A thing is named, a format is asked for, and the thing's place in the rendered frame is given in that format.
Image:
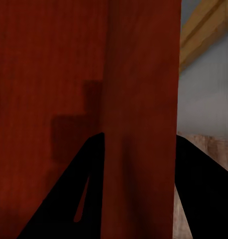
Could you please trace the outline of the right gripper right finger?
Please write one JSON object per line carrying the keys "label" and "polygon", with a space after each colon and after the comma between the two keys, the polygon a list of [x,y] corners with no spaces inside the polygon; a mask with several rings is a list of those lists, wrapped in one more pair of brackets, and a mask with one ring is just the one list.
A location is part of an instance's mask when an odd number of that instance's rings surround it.
{"label": "right gripper right finger", "polygon": [[228,171],[176,136],[175,186],[193,239],[228,239]]}

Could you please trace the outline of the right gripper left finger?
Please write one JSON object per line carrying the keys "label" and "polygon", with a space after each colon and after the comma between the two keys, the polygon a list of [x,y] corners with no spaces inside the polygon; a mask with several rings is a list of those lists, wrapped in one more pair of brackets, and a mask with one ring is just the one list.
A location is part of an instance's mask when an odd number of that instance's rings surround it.
{"label": "right gripper left finger", "polygon": [[[100,239],[105,137],[89,137],[16,239]],[[73,222],[89,182],[81,220]]]}

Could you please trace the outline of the storage box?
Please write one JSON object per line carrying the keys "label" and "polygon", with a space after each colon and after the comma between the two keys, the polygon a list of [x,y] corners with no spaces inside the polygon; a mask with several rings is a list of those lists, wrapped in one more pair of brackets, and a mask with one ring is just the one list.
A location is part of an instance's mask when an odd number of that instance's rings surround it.
{"label": "storage box", "polygon": [[181,0],[0,0],[0,239],[100,132],[100,239],[172,239],[180,21]]}

